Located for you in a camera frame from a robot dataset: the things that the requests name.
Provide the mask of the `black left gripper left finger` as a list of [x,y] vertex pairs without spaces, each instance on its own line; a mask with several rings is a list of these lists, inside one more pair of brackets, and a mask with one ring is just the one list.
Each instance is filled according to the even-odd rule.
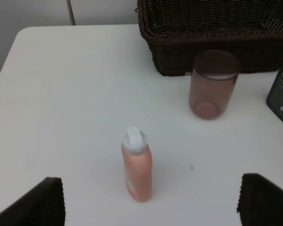
[[66,220],[62,179],[46,177],[0,212],[0,226],[63,226]]

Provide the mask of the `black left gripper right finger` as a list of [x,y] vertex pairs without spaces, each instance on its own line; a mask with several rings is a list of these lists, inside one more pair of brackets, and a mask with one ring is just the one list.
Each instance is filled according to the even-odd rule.
[[237,212],[243,226],[283,226],[283,189],[258,173],[246,173]]

